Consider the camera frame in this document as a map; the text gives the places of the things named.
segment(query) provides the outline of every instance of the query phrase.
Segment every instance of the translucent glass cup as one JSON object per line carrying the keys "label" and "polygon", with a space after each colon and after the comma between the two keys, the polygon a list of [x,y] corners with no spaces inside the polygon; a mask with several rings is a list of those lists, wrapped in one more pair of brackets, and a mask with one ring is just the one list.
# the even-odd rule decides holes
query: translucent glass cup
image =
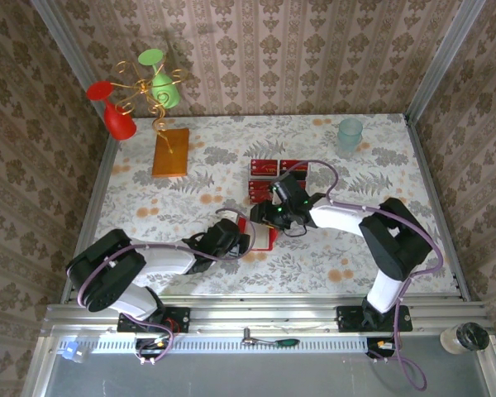
{"label": "translucent glass cup", "polygon": [[348,158],[356,152],[362,142],[362,130],[362,123],[355,118],[346,118],[340,122],[336,143],[336,153],[340,157]]}

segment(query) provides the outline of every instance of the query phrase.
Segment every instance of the table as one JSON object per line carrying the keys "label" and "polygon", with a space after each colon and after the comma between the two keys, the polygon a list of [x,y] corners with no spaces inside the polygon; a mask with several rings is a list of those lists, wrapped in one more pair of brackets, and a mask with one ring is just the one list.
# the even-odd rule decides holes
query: table
{"label": "table", "polygon": [[[171,242],[203,232],[221,207],[249,213],[247,180],[252,158],[319,159],[340,174],[341,201],[378,205],[400,198],[442,249],[406,124],[400,114],[353,115],[364,125],[355,156],[336,156],[338,123],[345,115],[183,117],[170,126],[187,127],[188,176],[153,179],[152,119],[138,119],[138,131],[123,141],[108,182],[96,238],[120,227],[131,237]],[[310,165],[307,190],[324,192],[330,170]],[[421,265],[433,266],[433,255]],[[237,262],[216,263],[197,275],[154,274],[136,278],[166,294],[336,294],[364,295],[377,266],[361,237],[336,230],[311,230],[304,237],[280,236],[270,252],[251,252]],[[458,295],[446,265],[421,277],[409,293]]]}

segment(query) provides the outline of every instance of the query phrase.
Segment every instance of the purple cable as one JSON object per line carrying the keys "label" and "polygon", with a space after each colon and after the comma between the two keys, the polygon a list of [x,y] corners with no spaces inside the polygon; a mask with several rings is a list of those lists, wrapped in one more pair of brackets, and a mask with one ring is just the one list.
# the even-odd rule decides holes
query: purple cable
{"label": "purple cable", "polygon": [[[400,365],[404,375],[408,379],[408,382],[413,386],[413,388],[416,390],[419,390],[419,391],[426,390],[428,383],[427,383],[427,378],[424,374],[424,371],[421,369],[421,367],[415,361],[409,360],[406,357],[402,357],[400,354],[400,341],[398,339],[398,313],[400,311],[400,303],[402,302],[404,294],[406,293],[410,284],[412,283],[412,280],[415,277],[418,277],[419,275],[426,275],[426,274],[435,273],[436,271],[438,271],[440,268],[443,267],[444,259],[443,259],[443,255],[441,253],[441,250],[439,249],[439,246],[437,246],[437,244],[432,240],[432,238],[430,236],[428,236],[428,234],[424,230],[422,230],[420,227],[417,227],[416,225],[409,222],[408,220],[406,220],[402,217],[399,217],[399,215],[395,215],[394,213],[389,213],[388,211],[384,211],[383,209],[374,208],[374,207],[370,207],[370,206],[366,206],[366,205],[340,203],[340,202],[333,201],[331,199],[330,194],[331,194],[331,191],[336,187],[336,184],[338,183],[338,173],[337,173],[336,169],[332,165],[328,164],[326,161],[322,161],[322,160],[300,161],[299,163],[290,167],[288,169],[287,173],[289,171],[293,170],[294,168],[300,166],[301,164],[305,164],[305,163],[318,163],[318,164],[325,165],[334,173],[335,182],[331,185],[331,187],[327,190],[327,193],[326,193],[327,200],[329,200],[329,203],[332,206],[338,207],[338,208],[344,208],[344,209],[353,209],[353,210],[357,210],[357,211],[364,211],[364,212],[367,211],[370,213],[379,213],[381,215],[384,215],[387,218],[392,218],[393,220],[398,221],[398,222],[402,223],[404,226],[407,226],[410,229],[412,229],[413,231],[415,231],[419,236],[421,236],[432,247],[433,251],[436,253],[436,255],[437,255],[437,265],[436,266],[434,266],[430,269],[416,271],[415,273],[412,273],[404,282],[403,287],[401,288],[401,291],[398,294],[397,302],[395,303],[395,321],[393,323],[393,333],[394,333],[393,339],[395,341],[395,353],[397,355],[396,360],[398,361],[398,364]],[[419,373],[422,376],[422,380],[423,380],[422,386],[417,385],[417,383],[415,383],[415,381],[413,381],[413,379],[408,374],[408,370],[406,369],[406,366],[404,364],[406,364],[406,366],[414,366],[419,371]]]}
{"label": "purple cable", "polygon": [[[174,334],[173,331],[171,331],[169,328],[167,328],[165,325],[160,325],[160,324],[154,324],[154,323],[149,323],[147,321],[141,321],[136,318],[133,318],[131,315],[124,313],[123,314],[125,317],[127,317],[129,320],[131,320],[133,323],[143,325],[144,327],[155,327],[158,329],[161,329],[162,331],[165,331],[169,334],[169,342],[167,343],[167,347],[155,358],[153,358],[154,362],[157,362],[164,358],[164,356],[167,354],[169,350],[173,348],[174,345]],[[137,353],[138,358],[141,359],[141,350]]]}
{"label": "purple cable", "polygon": [[237,215],[239,215],[240,217],[244,218],[250,224],[251,229],[252,229],[252,232],[254,233],[254,236],[253,236],[253,238],[251,239],[251,242],[250,242],[250,246],[248,246],[248,249],[246,250],[246,252],[244,254],[242,254],[241,256],[238,256],[237,258],[219,258],[217,256],[208,255],[208,254],[205,254],[203,252],[200,252],[200,251],[197,251],[197,250],[193,250],[191,248],[187,248],[186,246],[176,246],[176,245],[173,245],[173,244],[170,244],[170,243],[167,243],[167,242],[152,242],[152,243],[149,243],[149,244],[134,244],[134,245],[126,246],[126,247],[122,248],[121,250],[119,250],[119,251],[113,253],[112,255],[110,255],[107,259],[105,259],[105,261],[103,261],[103,263],[101,265],[99,265],[87,277],[87,279],[81,285],[81,288],[79,288],[79,292],[77,293],[77,303],[78,303],[78,305],[81,306],[81,307],[84,307],[84,302],[83,302],[84,292],[86,291],[86,289],[88,288],[88,286],[90,285],[90,283],[92,283],[92,280],[96,278],[96,276],[99,274],[99,272],[101,270],[103,270],[105,268],[105,266],[107,266],[111,261],[115,260],[121,254],[123,254],[123,253],[125,253],[127,251],[130,251],[130,250],[141,249],[141,248],[169,248],[169,249],[172,249],[172,250],[184,251],[184,252],[189,252],[191,254],[203,256],[204,258],[211,259],[212,261],[223,261],[223,262],[238,261],[241,258],[243,258],[244,256],[248,255],[248,253],[251,251],[251,249],[253,248],[254,243],[255,243],[255,226],[254,226],[254,224],[241,211],[238,211],[238,210],[236,210],[234,208],[229,208],[229,207],[227,207],[227,208],[219,208],[217,211],[215,211],[215,213],[221,213],[223,211],[232,211],[232,212],[236,213]]}

